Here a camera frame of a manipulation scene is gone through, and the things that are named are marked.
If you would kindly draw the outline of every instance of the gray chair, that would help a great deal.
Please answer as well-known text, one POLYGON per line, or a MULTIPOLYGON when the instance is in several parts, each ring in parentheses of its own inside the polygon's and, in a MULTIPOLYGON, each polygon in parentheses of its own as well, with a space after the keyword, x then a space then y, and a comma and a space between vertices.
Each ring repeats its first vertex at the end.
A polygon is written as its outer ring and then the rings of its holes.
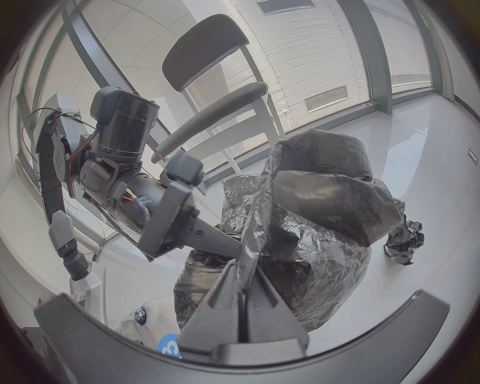
MULTIPOLYGON (((205 130, 210 138, 187 152, 198 159, 204 159, 217 153, 219 148, 228 148, 263 132, 271 147, 278 142, 279 136, 285 137, 268 86, 246 47, 248 43, 237 24, 223 14, 202 20, 178 39, 166 56, 162 71, 170 85, 185 96, 195 115, 158 145, 152 155, 153 163, 164 159, 185 141, 205 130), (186 91, 187 86, 238 49, 241 49, 257 81, 228 93, 199 111, 186 91), (272 115, 263 101, 265 95, 272 115), (212 128, 251 109, 255 111, 255 116, 217 134, 212 132, 212 128)), ((222 154, 240 174, 240 168, 233 158, 224 149, 222 154)))

